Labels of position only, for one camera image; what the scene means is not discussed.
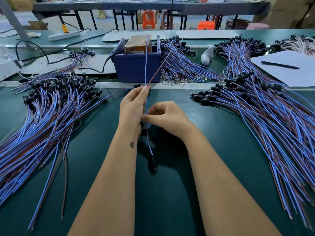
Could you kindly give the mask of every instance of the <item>concrete floor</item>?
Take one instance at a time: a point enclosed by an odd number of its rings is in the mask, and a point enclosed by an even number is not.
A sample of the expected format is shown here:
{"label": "concrete floor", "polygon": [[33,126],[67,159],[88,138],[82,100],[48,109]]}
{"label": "concrete floor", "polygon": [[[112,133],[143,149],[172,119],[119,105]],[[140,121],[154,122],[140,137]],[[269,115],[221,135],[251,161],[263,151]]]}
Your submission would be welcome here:
{"label": "concrete floor", "polygon": [[[97,26],[98,30],[109,31],[109,30],[115,28],[114,18],[97,19],[98,11],[93,10],[92,12],[93,12],[94,19],[95,19],[96,26]],[[35,16],[30,11],[15,11],[14,13],[18,17],[18,19],[22,25],[27,25],[28,20],[36,20]],[[90,28],[90,29],[94,30],[94,25],[93,25],[93,21],[92,21],[90,12],[89,11],[80,11],[79,15],[81,17],[81,21],[83,23],[84,28]],[[155,28],[156,30],[158,30],[160,28],[161,17],[162,17],[162,15],[160,14],[160,17],[158,19],[158,23],[156,24],[156,28]],[[223,17],[221,29],[225,28],[225,22],[229,18],[234,18],[234,16],[224,16]],[[239,18],[240,19],[248,19],[251,21],[253,19],[253,16],[240,15]],[[125,19],[126,30],[132,30],[131,17],[125,16],[124,19]],[[63,20],[65,22],[79,28],[76,17],[63,17]],[[203,21],[203,20],[206,20],[206,16],[188,16],[186,29],[188,30],[190,27],[197,28],[199,21]],[[43,21],[48,22],[48,29],[49,30],[62,31],[61,22],[60,22],[58,16],[46,18],[46,19],[43,19]],[[118,28],[120,30],[123,30],[123,22],[122,22],[121,16],[117,16],[117,22],[118,22]],[[174,25],[175,30],[180,29],[180,17],[173,17],[173,25]],[[73,28],[71,26],[67,25],[67,27],[69,30],[75,30],[75,28]],[[12,26],[10,25],[10,23],[8,22],[6,17],[0,15],[0,31],[8,30],[10,28],[12,28]],[[139,24],[139,30],[142,30],[142,24]]]}

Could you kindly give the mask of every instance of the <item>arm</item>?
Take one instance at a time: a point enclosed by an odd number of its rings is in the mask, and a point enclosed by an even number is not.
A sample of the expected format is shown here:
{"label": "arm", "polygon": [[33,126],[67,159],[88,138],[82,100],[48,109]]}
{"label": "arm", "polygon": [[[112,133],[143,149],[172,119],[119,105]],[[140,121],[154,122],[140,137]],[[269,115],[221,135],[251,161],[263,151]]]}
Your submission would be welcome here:
{"label": "arm", "polygon": [[148,92],[139,87],[121,101],[117,131],[68,236],[134,235],[137,142]]}
{"label": "arm", "polygon": [[207,235],[281,235],[179,106],[156,103],[142,118],[186,145]]}

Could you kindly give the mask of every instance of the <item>purple plastic bin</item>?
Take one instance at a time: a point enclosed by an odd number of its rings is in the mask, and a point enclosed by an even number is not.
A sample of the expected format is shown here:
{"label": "purple plastic bin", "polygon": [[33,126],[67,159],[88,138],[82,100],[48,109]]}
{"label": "purple plastic bin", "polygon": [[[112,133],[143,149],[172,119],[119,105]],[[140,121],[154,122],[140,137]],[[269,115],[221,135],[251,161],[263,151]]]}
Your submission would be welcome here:
{"label": "purple plastic bin", "polygon": [[[109,56],[118,51],[125,51],[125,39],[121,39]],[[160,37],[157,38],[157,45],[152,46],[152,53],[148,53],[147,58],[147,82],[151,80],[155,72],[161,65]],[[125,83],[144,83],[146,54],[117,54],[112,57],[117,78]],[[158,83],[161,78],[161,70],[156,74],[152,83]]]}

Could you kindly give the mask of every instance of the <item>green table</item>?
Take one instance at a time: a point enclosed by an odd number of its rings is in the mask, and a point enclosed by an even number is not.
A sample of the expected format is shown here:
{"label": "green table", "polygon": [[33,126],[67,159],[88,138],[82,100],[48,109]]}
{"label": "green table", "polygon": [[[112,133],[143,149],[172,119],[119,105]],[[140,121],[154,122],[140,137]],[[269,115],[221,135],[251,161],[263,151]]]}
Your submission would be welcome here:
{"label": "green table", "polygon": [[[268,45],[275,39],[291,34],[314,35],[315,30],[235,30],[245,38],[262,39]],[[44,36],[49,31],[42,31]],[[89,36],[100,34],[92,31]],[[175,31],[166,31],[174,36]],[[14,45],[16,40],[2,38],[2,43]],[[222,40],[187,40],[188,45],[210,45]],[[34,39],[45,45],[45,39]],[[74,42],[64,40],[60,45]],[[107,45],[101,37],[85,45]],[[26,109],[21,95],[0,89],[0,138],[4,138],[24,121]],[[105,95],[117,90],[103,89]],[[273,181],[270,166],[263,151],[246,129],[242,120],[222,108],[205,107],[189,99],[190,90],[151,90],[148,104],[175,101],[205,134],[218,155],[252,195],[259,206],[283,235],[312,235],[295,215],[291,221],[283,211]],[[299,92],[313,104],[313,91]],[[64,189],[64,166],[52,184],[45,204],[31,235],[66,235],[76,217],[107,153],[118,125],[119,93],[83,119],[84,125],[72,134],[69,144],[69,187],[63,220],[60,218]],[[149,150],[145,138],[138,144],[136,168],[136,226],[135,235],[204,235],[199,204],[187,151],[183,143],[156,126],[149,128],[152,151],[158,162],[158,172],[151,175],[148,168]],[[44,188],[52,162],[36,171],[15,195],[0,207],[0,235],[25,235]],[[306,207],[311,222],[315,210]]]}

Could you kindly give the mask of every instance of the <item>orange plastic stool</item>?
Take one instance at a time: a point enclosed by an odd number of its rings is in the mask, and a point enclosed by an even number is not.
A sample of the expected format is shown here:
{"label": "orange plastic stool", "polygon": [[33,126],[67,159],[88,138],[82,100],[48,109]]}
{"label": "orange plastic stool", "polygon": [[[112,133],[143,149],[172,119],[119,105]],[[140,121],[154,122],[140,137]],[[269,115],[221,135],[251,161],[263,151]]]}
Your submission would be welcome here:
{"label": "orange plastic stool", "polygon": [[[147,15],[150,15],[151,20],[147,20]],[[142,28],[149,29],[147,26],[152,26],[152,29],[155,29],[154,12],[151,10],[143,11]]]}
{"label": "orange plastic stool", "polygon": [[197,30],[214,30],[215,22],[214,21],[199,21]]}

